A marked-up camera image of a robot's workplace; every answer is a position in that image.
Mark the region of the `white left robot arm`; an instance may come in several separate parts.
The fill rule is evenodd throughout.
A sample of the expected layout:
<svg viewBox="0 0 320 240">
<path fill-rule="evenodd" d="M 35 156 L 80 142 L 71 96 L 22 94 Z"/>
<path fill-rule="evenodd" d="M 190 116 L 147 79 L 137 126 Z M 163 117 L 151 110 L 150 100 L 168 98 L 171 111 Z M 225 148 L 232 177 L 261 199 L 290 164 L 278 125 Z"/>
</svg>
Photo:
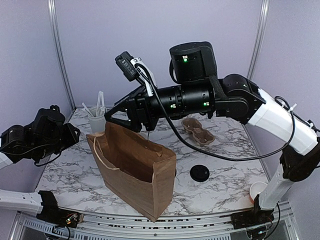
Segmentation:
<svg viewBox="0 0 320 240">
<path fill-rule="evenodd" d="M 81 131 L 66 122 L 58 105 L 40 108 L 35 119 L 0 135 L 0 207 L 36 216 L 58 227 L 76 228 L 81 215 L 59 207 L 50 190 L 35 190 L 41 168 L 77 144 Z"/>
</svg>

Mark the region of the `brown cardboard cup carrier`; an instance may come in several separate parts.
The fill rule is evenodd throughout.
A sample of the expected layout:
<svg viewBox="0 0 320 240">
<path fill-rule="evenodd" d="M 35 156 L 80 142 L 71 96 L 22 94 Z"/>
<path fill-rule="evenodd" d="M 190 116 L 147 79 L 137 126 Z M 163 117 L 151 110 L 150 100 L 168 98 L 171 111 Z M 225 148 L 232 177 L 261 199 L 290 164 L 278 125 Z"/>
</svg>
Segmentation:
<svg viewBox="0 0 320 240">
<path fill-rule="evenodd" d="M 211 144 L 216 139 L 210 131 L 203 128 L 196 118 L 185 118 L 181 121 L 181 125 L 192 136 L 194 142 L 201 147 Z"/>
</svg>

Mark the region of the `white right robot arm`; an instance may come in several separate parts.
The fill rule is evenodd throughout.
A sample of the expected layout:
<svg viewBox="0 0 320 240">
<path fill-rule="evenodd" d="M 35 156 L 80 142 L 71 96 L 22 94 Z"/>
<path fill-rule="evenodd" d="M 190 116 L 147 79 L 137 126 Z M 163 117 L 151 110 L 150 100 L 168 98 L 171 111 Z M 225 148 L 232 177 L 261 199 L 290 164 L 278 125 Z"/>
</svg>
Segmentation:
<svg viewBox="0 0 320 240">
<path fill-rule="evenodd" d="M 276 173 L 253 200 L 253 209 L 234 213 L 234 229 L 273 220 L 279 200 L 319 167 L 319 130 L 294 113 L 281 96 L 270 96 L 240 74 L 218 78 L 213 46 L 207 41 L 182 43 L 169 50 L 169 74 L 174 86 L 158 88 L 153 73 L 139 57 L 122 52 L 115 58 L 128 81 L 139 87 L 105 113 L 107 122 L 134 132 L 155 129 L 159 119 L 169 124 L 190 114 L 227 117 L 259 127 L 285 142 Z"/>
</svg>

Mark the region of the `brown paper bag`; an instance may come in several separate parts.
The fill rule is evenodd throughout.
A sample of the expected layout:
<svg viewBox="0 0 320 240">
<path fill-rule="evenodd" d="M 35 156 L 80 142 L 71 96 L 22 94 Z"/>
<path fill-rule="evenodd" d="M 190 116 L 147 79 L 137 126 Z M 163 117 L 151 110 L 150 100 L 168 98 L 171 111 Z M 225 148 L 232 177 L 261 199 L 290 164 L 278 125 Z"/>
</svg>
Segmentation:
<svg viewBox="0 0 320 240">
<path fill-rule="evenodd" d="M 173 199 L 177 156 L 169 148 L 107 122 L 86 135 L 105 186 L 153 223 Z"/>
</svg>

